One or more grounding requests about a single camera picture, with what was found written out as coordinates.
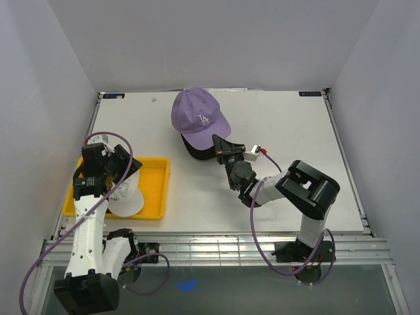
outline orange plastic container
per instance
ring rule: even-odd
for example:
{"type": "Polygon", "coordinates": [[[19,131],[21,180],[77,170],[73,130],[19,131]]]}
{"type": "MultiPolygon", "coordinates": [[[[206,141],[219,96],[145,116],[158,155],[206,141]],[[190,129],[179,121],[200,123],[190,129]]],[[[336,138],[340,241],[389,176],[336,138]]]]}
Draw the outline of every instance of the orange plastic container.
{"type": "MultiPolygon", "coordinates": [[[[129,219],[129,220],[161,220],[165,214],[166,192],[168,187],[169,168],[171,162],[165,158],[158,157],[135,157],[143,166],[140,168],[140,180],[138,187],[144,197],[144,207],[137,214],[121,218],[109,211],[105,214],[107,219],[129,219]]],[[[63,206],[63,215],[74,217],[75,209],[73,204],[73,186],[70,187],[66,202],[63,206]]]]}

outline gray wall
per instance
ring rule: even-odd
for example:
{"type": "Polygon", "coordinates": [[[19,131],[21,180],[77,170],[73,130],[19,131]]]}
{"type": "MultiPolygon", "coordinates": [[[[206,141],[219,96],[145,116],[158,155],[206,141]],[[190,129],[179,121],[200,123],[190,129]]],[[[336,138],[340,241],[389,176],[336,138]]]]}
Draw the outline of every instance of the gray wall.
{"type": "Polygon", "coordinates": [[[0,1],[0,305],[51,235],[96,93],[46,0],[0,1]]]}
{"type": "Polygon", "coordinates": [[[420,313],[420,1],[380,0],[332,89],[371,227],[420,313]]]}
{"type": "Polygon", "coordinates": [[[332,86],[378,0],[49,0],[97,91],[332,86]]]}

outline cable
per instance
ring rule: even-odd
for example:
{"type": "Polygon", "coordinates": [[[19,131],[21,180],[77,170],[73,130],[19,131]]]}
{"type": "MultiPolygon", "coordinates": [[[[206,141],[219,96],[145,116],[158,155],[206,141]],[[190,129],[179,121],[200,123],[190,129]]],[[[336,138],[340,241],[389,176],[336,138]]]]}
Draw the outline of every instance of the cable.
{"type": "MultiPolygon", "coordinates": [[[[273,164],[279,169],[279,171],[280,172],[282,172],[282,170],[280,169],[280,167],[279,167],[279,165],[270,157],[270,156],[268,156],[267,155],[267,153],[266,153],[266,150],[264,150],[264,151],[262,151],[262,153],[271,161],[271,162],[273,162],[273,164]]],[[[266,255],[264,254],[264,252],[263,252],[263,250],[261,249],[261,246],[260,246],[260,244],[259,244],[259,242],[258,242],[258,239],[257,239],[257,233],[255,232],[255,225],[254,225],[254,207],[255,207],[255,200],[257,199],[257,196],[258,196],[258,193],[259,193],[259,191],[260,191],[260,189],[263,187],[263,185],[264,185],[264,181],[265,181],[265,179],[263,179],[263,180],[261,180],[260,181],[260,183],[259,183],[259,185],[257,186],[257,190],[255,191],[255,195],[254,195],[254,197],[253,197],[253,199],[252,199],[252,202],[251,202],[251,208],[250,208],[250,214],[249,214],[249,216],[250,216],[250,221],[251,221],[251,233],[252,233],[252,237],[253,237],[253,239],[254,239],[254,242],[255,242],[255,246],[257,246],[257,249],[258,249],[258,252],[260,253],[260,255],[261,255],[261,257],[262,257],[262,259],[264,259],[264,261],[266,262],[266,264],[273,270],[273,271],[275,271],[276,273],[278,273],[278,274],[281,274],[282,276],[294,276],[294,275],[296,275],[296,274],[298,274],[298,273],[300,273],[302,270],[304,270],[307,266],[308,266],[308,264],[311,262],[311,260],[314,258],[314,256],[315,256],[315,253],[317,252],[317,250],[318,250],[318,248],[319,248],[319,246],[320,246],[320,244],[321,244],[321,242],[322,242],[322,240],[324,239],[324,236],[325,236],[325,232],[322,232],[321,233],[321,235],[320,235],[320,237],[318,238],[318,240],[316,241],[316,243],[315,243],[315,246],[314,246],[314,248],[313,248],[313,250],[312,250],[312,252],[310,253],[310,255],[309,255],[309,257],[307,258],[307,260],[303,263],[303,265],[302,266],[300,266],[298,269],[296,269],[296,270],[294,270],[294,271],[292,271],[292,272],[290,272],[290,273],[288,273],[288,272],[282,272],[281,270],[278,270],[269,260],[268,260],[268,258],[266,257],[266,255]]],[[[325,229],[327,232],[328,232],[328,234],[329,234],[329,236],[331,237],[331,242],[332,242],[332,244],[333,244],[333,258],[335,257],[335,240],[334,240],[334,237],[333,237],[333,234],[331,233],[331,231],[329,230],[329,229],[325,229]]],[[[328,270],[327,270],[327,272],[325,273],[325,276],[324,277],[322,277],[321,279],[319,279],[317,282],[314,282],[314,283],[306,283],[306,284],[308,284],[308,285],[316,285],[316,284],[320,284],[321,282],[323,282],[326,278],[327,278],[327,276],[329,275],[329,273],[331,272],[331,270],[332,270],[332,268],[333,268],[333,264],[334,264],[334,259],[332,259],[331,260],[331,264],[330,264],[330,266],[329,266],[329,268],[328,268],[328,270]]]]}
{"type": "Polygon", "coordinates": [[[164,254],[162,254],[162,253],[150,253],[150,254],[145,254],[145,255],[143,255],[143,256],[139,256],[139,257],[137,257],[137,258],[134,258],[133,260],[131,260],[131,261],[129,261],[129,262],[127,262],[127,263],[125,263],[125,264],[123,264],[123,268],[125,268],[125,267],[127,267],[127,266],[130,266],[130,265],[132,265],[133,263],[135,263],[135,262],[137,262],[137,261],[139,261],[139,260],[141,260],[141,259],[143,259],[143,258],[146,258],[146,257],[150,257],[150,256],[160,256],[160,257],[163,257],[165,260],[166,260],[166,264],[167,264],[167,271],[166,271],[166,276],[165,276],[165,279],[163,279],[163,281],[155,288],[155,289],[153,289],[153,290],[151,290],[151,291],[149,291],[149,292],[141,292],[141,291],[139,291],[139,290],[137,290],[137,289],[135,289],[135,288],[133,288],[133,287],[131,287],[131,286],[129,286],[129,285],[123,285],[123,288],[124,289],[128,289],[128,290],[130,290],[130,291],[132,291],[132,292],[134,292],[134,293],[137,293],[137,294],[139,294],[139,295],[150,295],[150,294],[153,294],[153,293],[155,293],[155,292],[157,292],[157,291],[159,291],[165,284],[166,284],[166,282],[167,282],[167,280],[168,280],[168,278],[169,278],[169,273],[170,273],[170,271],[171,271],[171,264],[169,264],[169,259],[168,259],[168,257],[166,257],[164,254]]]}
{"type": "Polygon", "coordinates": [[[44,253],[41,254],[41,256],[39,256],[39,258],[30,266],[28,272],[26,273],[26,275],[24,276],[24,279],[22,281],[22,285],[20,286],[20,291],[19,291],[19,307],[20,307],[20,311],[22,313],[22,315],[28,315],[28,313],[26,312],[25,309],[25,303],[24,303],[24,293],[25,293],[25,287],[26,284],[28,282],[28,279],[31,275],[31,273],[35,270],[35,268],[38,266],[39,263],[42,262],[42,260],[45,258],[45,256],[47,256],[55,247],[57,247],[57,245],[59,243],[61,243],[63,240],[65,240],[71,233],[73,233],[79,226],[81,226],[81,224],[83,222],[85,222],[86,217],[88,217],[89,215],[92,214],[93,211],[96,210],[96,208],[98,208],[101,203],[103,203],[105,200],[107,200],[112,194],[113,192],[115,192],[115,190],[119,187],[119,185],[125,180],[125,177],[127,176],[131,164],[133,162],[133,148],[131,147],[131,145],[129,144],[129,142],[122,136],[116,134],[116,133],[111,133],[108,131],[101,131],[98,133],[93,133],[90,136],[88,136],[86,138],[86,141],[88,141],[90,138],[96,136],[96,135],[110,135],[110,136],[114,136],[117,137],[119,139],[121,139],[123,142],[126,143],[126,145],[129,147],[129,153],[130,153],[130,158],[129,158],[129,163],[127,165],[127,168],[123,174],[123,176],[121,177],[121,179],[119,180],[119,182],[104,196],[102,197],[101,200],[99,200],[96,205],[94,205],[92,207],[92,209],[90,209],[86,215],[84,217],[82,217],[75,225],[73,225],[61,238],[59,238],[55,243],[53,243],[44,253]]]}

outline black sticker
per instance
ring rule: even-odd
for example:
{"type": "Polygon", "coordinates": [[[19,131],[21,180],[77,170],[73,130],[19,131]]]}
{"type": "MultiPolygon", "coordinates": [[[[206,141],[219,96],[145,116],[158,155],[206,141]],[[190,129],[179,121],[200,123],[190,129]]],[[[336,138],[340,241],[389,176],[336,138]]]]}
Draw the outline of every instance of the black sticker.
{"type": "Polygon", "coordinates": [[[109,99],[109,98],[124,98],[125,94],[124,93],[120,93],[120,94],[104,94],[102,96],[102,98],[104,99],[109,99]]]}
{"type": "Polygon", "coordinates": [[[322,96],[321,92],[301,92],[299,91],[299,96],[322,96]]]}

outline purple cable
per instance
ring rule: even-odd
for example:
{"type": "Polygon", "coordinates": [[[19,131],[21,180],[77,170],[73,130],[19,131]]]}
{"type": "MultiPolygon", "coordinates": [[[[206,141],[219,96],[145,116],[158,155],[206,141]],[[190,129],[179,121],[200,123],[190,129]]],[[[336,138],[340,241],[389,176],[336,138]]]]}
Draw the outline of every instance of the purple cable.
{"type": "Polygon", "coordinates": [[[134,292],[134,293],[137,293],[137,294],[139,294],[139,295],[150,295],[150,294],[153,294],[153,293],[155,293],[155,292],[157,292],[157,291],[159,291],[165,284],[166,284],[166,281],[168,280],[168,278],[169,278],[169,273],[170,273],[170,271],[171,271],[171,265],[169,264],[169,259],[168,259],[168,257],[166,257],[164,254],[162,254],[162,253],[151,253],[151,254],[145,254],[145,255],[143,255],[143,256],[139,256],[139,257],[137,257],[137,258],[135,258],[135,259],[133,259],[132,261],[129,261],[129,262],[127,262],[127,263],[125,263],[125,264],[123,264],[123,268],[125,268],[125,267],[127,267],[127,266],[130,266],[130,265],[132,265],[133,263],[135,263],[135,262],[137,262],[137,261],[139,261],[139,260],[141,260],[141,259],[143,259],[143,258],[146,258],[146,257],[150,257],[150,256],[160,256],[160,257],[163,257],[165,260],[166,260],[166,264],[167,264],[167,271],[166,271],[166,276],[165,276],[165,279],[163,279],[163,281],[162,281],[162,283],[161,284],[159,284],[155,289],[153,289],[153,290],[151,290],[151,291],[149,291],[149,292],[141,292],[141,291],[139,291],[139,290],[137,290],[137,289],[135,289],[135,288],[133,288],[133,287],[131,287],[131,286],[129,286],[129,285],[123,285],[123,287],[125,288],[125,289],[128,289],[128,290],[130,290],[130,291],[132,291],[132,292],[134,292]]]}
{"type": "Polygon", "coordinates": [[[38,264],[42,262],[42,260],[45,258],[45,256],[47,256],[55,247],[57,247],[57,245],[59,243],[61,243],[71,233],[73,233],[76,230],[76,228],[78,228],[83,222],[85,222],[85,220],[86,220],[85,217],[88,217],[89,215],[91,215],[92,212],[95,211],[96,208],[99,207],[101,203],[103,203],[105,200],[107,200],[112,195],[112,193],[115,192],[115,190],[119,187],[119,185],[125,180],[125,177],[127,176],[128,172],[130,170],[131,163],[133,162],[133,148],[131,147],[129,142],[124,137],[122,137],[120,135],[117,135],[116,133],[110,133],[108,131],[101,131],[101,132],[98,132],[98,133],[93,133],[90,136],[88,136],[86,138],[86,140],[89,140],[90,138],[92,138],[94,136],[97,136],[97,135],[110,135],[110,136],[120,138],[123,142],[125,142],[126,145],[129,147],[129,151],[130,151],[129,164],[128,164],[123,176],[119,180],[119,182],[101,200],[99,200],[98,203],[96,205],[94,205],[92,207],[92,209],[89,210],[84,217],[82,217],[75,225],[73,225],[73,227],[71,229],[69,229],[61,238],[59,238],[55,243],[53,243],[44,253],[41,254],[41,256],[39,256],[39,258],[32,264],[32,266],[30,266],[28,272],[24,276],[24,279],[22,281],[22,285],[20,286],[20,291],[19,291],[19,307],[20,307],[20,311],[21,311],[22,315],[28,315],[28,313],[26,312],[26,309],[25,309],[25,304],[24,304],[24,292],[25,292],[25,287],[26,287],[26,284],[28,282],[28,279],[29,279],[31,273],[35,270],[35,268],[38,266],[38,264]]]}
{"type": "MultiPolygon", "coordinates": [[[[279,169],[279,171],[280,172],[282,172],[282,170],[280,169],[280,166],[270,157],[270,156],[268,156],[267,154],[265,154],[265,156],[279,169]]],[[[254,242],[255,242],[255,246],[257,246],[257,249],[258,249],[258,252],[260,253],[260,255],[261,255],[261,257],[262,257],[262,259],[264,259],[264,261],[266,262],[266,264],[273,270],[273,271],[275,271],[276,273],[278,273],[278,274],[281,274],[282,276],[294,276],[294,275],[296,275],[296,274],[298,274],[298,273],[300,273],[302,270],[304,270],[307,266],[308,266],[308,264],[309,264],[309,262],[314,258],[314,256],[315,256],[315,253],[317,252],[317,250],[318,250],[318,248],[319,248],[319,246],[320,246],[320,244],[321,244],[321,242],[322,242],[322,240],[323,240],[323,238],[324,238],[324,235],[325,235],[325,233],[323,232],[321,235],[320,235],[320,237],[318,238],[318,240],[316,241],[316,243],[315,243],[315,246],[314,246],[314,249],[312,250],[312,252],[310,253],[310,255],[309,255],[309,257],[307,258],[307,260],[303,263],[303,265],[302,266],[300,266],[298,269],[296,269],[295,271],[293,271],[293,272],[290,272],[290,273],[288,273],[288,272],[282,272],[281,270],[278,270],[269,260],[268,260],[268,258],[266,257],[266,255],[264,254],[264,252],[263,252],[263,250],[261,249],[261,246],[260,246],[260,244],[259,244],[259,242],[258,242],[258,239],[257,239],[257,233],[255,232],[255,225],[254,225],[254,206],[255,206],[255,200],[257,199],[257,196],[258,196],[258,193],[259,193],[259,191],[260,191],[260,189],[263,187],[263,185],[264,185],[264,179],[262,180],[262,181],[260,181],[260,183],[259,183],[259,185],[257,186],[257,190],[255,191],[255,195],[254,195],[254,197],[253,197],[253,199],[252,199],[252,202],[251,202],[251,209],[250,209],[250,214],[249,214],[249,216],[250,216],[250,221],[251,221],[251,233],[252,233],[252,237],[253,237],[253,239],[254,239],[254,242]]],[[[331,242],[332,242],[332,244],[333,244],[333,257],[335,257],[335,240],[334,240],[334,237],[333,237],[333,234],[331,233],[331,231],[329,230],[329,229],[327,229],[326,228],[326,231],[328,232],[328,234],[329,234],[329,236],[331,237],[331,242]]],[[[327,270],[327,272],[325,273],[325,276],[324,277],[322,277],[321,279],[319,279],[317,282],[314,282],[312,285],[316,285],[316,284],[320,284],[321,282],[323,282],[326,278],[327,278],[327,276],[329,275],[329,273],[331,272],[331,270],[332,270],[332,268],[333,268],[333,264],[334,264],[334,260],[331,260],[331,264],[329,265],[329,268],[328,268],[328,270],[327,270]]]]}

